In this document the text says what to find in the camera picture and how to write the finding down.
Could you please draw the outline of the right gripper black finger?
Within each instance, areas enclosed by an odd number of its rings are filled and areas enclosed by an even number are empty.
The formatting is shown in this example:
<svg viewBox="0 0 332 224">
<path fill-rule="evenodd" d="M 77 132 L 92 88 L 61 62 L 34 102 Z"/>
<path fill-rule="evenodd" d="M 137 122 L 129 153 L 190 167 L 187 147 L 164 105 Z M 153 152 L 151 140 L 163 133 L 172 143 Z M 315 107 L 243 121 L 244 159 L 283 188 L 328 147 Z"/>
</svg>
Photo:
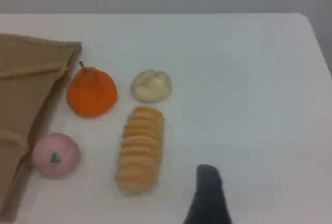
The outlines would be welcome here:
<svg viewBox="0 0 332 224">
<path fill-rule="evenodd" d="M 197 166 L 196 191 L 184 223 L 232 223 L 223 181 L 216 167 L 208 164 Z"/>
</svg>

